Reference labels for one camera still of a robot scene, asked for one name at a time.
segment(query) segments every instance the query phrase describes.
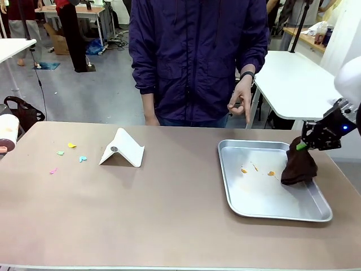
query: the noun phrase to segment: wristwatch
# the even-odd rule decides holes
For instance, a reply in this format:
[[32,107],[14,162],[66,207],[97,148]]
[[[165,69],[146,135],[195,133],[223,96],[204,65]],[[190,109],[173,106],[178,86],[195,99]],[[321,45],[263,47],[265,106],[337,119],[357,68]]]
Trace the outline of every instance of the wristwatch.
[[252,76],[252,84],[251,87],[254,85],[254,82],[256,80],[256,76],[253,72],[244,72],[242,73],[241,77],[240,77],[240,81],[243,79],[243,77],[245,77],[246,75],[251,75]]

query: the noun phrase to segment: pink paper piece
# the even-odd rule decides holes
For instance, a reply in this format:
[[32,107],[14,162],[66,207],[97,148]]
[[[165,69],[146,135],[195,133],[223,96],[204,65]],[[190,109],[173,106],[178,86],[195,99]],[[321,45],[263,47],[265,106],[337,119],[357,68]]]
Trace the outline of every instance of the pink paper piece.
[[50,172],[50,174],[53,175],[57,170],[58,170],[58,168],[55,168],[54,170],[52,170],[52,171]]

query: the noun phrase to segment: tray rim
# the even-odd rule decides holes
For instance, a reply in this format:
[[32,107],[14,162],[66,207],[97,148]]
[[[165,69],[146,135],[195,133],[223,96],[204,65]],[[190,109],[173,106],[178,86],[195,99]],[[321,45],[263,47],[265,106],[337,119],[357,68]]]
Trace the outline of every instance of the tray rim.
[[331,206],[328,204],[326,198],[324,197],[322,191],[320,190],[320,188],[318,187],[317,183],[315,182],[314,179],[312,179],[312,183],[315,185],[317,191],[319,192],[320,196],[322,197],[322,199],[324,200],[327,208],[330,211],[330,215],[329,217],[327,217],[326,219],[322,219],[322,220],[318,220],[318,219],[300,219],[300,218],[292,218],[292,217],[284,217],[284,216],[264,216],[264,215],[248,215],[248,214],[244,214],[242,212],[239,212],[238,210],[236,210],[234,208],[234,206],[231,204],[231,199],[230,199],[230,194],[228,191],[228,185],[227,185],[227,178],[224,172],[224,166],[223,166],[223,159],[222,159],[222,154],[221,151],[223,148],[221,148],[221,145],[223,142],[262,142],[262,143],[281,143],[281,144],[285,144],[288,145],[288,143],[285,142],[281,142],[281,141],[261,141],[261,140],[242,140],[242,139],[224,139],[221,140],[218,143],[218,156],[219,156],[219,162],[221,164],[221,170],[222,170],[222,177],[223,177],[223,183],[224,183],[224,190],[226,192],[226,198],[227,198],[227,202],[228,202],[228,206],[232,209],[232,211],[234,211],[237,215],[239,216],[243,216],[243,217],[255,217],[255,218],[269,218],[269,219],[280,219],[280,220],[292,220],[292,221],[306,221],[306,222],[317,222],[317,223],[325,223],[325,222],[330,222],[333,219],[333,212],[332,212],[332,208]]

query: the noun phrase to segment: navy blue jacket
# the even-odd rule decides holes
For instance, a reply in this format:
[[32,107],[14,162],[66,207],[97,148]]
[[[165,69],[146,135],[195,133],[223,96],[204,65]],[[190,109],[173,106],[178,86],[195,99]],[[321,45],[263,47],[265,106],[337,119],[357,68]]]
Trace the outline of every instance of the navy blue jacket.
[[133,0],[129,51],[156,115],[210,121],[228,113],[236,68],[262,68],[266,0]]

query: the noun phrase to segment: brown tabletop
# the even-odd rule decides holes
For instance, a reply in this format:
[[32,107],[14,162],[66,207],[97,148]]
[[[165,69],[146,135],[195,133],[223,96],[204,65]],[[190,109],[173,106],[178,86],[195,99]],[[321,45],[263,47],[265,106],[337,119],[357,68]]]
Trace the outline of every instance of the brown tabletop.
[[[324,152],[312,155],[316,182],[333,209],[330,223],[240,217],[227,204],[218,142],[289,143],[297,132],[128,127],[146,146],[142,166],[130,167],[119,156],[99,166],[117,128],[38,123],[0,161],[0,263],[193,270],[361,266],[361,197]],[[77,147],[68,148],[69,142]],[[79,163],[79,156],[88,161]]]
[[[296,34],[297,34],[297,28],[285,27],[285,28],[283,28],[283,30],[294,36],[296,36]],[[325,46],[323,46],[322,44],[321,45],[315,44],[315,37],[313,37],[313,36],[300,34],[300,40],[307,43],[308,45],[310,45],[310,47],[312,47],[313,49],[320,51],[322,54],[324,54],[326,52]]]
[[[91,10],[88,10],[86,7],[75,7],[78,14],[99,14],[105,8],[104,7],[91,7]],[[42,11],[36,9],[35,12],[42,12],[42,13],[56,13],[55,6],[43,6]]]

